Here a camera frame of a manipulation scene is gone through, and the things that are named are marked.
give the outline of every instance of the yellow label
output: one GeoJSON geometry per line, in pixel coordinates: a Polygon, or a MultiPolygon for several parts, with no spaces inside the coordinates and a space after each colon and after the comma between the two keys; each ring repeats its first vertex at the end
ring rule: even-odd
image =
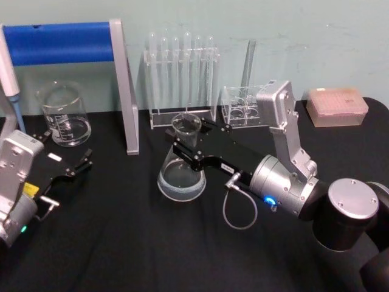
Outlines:
{"type": "Polygon", "coordinates": [[[38,191],[39,187],[34,186],[33,184],[29,184],[27,182],[24,184],[23,192],[30,198],[33,198],[38,191]]]}

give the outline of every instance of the test tube rack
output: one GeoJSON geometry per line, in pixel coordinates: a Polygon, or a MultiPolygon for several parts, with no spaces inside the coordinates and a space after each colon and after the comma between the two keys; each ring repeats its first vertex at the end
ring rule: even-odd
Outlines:
{"type": "Polygon", "coordinates": [[[179,113],[216,120],[220,54],[213,37],[203,42],[185,32],[180,41],[152,33],[143,58],[152,129],[170,126],[179,113]]]}
{"type": "Polygon", "coordinates": [[[233,128],[264,126],[256,105],[256,95],[262,86],[224,87],[221,92],[224,122],[233,128]]]}

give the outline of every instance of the erlenmeyer flask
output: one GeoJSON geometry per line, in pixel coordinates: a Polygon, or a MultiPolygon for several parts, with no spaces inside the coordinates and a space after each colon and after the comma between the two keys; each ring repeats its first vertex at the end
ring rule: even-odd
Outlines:
{"type": "MultiPolygon", "coordinates": [[[[201,120],[194,114],[179,114],[171,124],[182,141],[195,147],[201,120]]],[[[158,187],[169,199],[174,201],[191,201],[201,195],[205,188],[204,171],[196,172],[184,160],[173,153],[173,146],[165,158],[158,175],[158,187]]]]}

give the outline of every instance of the black tablecloth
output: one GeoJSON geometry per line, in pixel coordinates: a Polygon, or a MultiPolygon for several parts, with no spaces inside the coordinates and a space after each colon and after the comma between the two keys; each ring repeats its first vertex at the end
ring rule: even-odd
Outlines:
{"type": "MultiPolygon", "coordinates": [[[[318,164],[318,178],[379,181],[389,185],[389,111],[367,99],[359,127],[315,128],[301,102],[301,144],[318,164]]],[[[165,128],[150,129],[140,112],[140,155],[127,156],[121,113],[89,115],[92,135],[75,148],[46,150],[76,162],[93,149],[94,166],[49,196],[61,207],[31,224],[0,267],[0,291],[363,291],[358,270],[377,250],[363,236],[348,252],[318,244],[311,224],[258,202],[247,231],[222,217],[227,175],[205,171],[207,187],[191,203],[164,198],[157,174],[169,149],[165,128]]],[[[42,117],[26,117],[28,133],[42,132],[42,117]]],[[[236,129],[234,138],[274,155],[266,127],[236,129]]],[[[232,196],[227,213],[248,222],[252,206],[232,196]]]]}

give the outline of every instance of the pipette tip box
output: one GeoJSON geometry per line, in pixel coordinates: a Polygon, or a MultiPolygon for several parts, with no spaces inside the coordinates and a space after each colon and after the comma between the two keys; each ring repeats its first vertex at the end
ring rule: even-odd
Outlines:
{"type": "Polygon", "coordinates": [[[355,88],[316,88],[306,109],[315,127],[339,127],[360,125],[369,107],[355,88]]]}

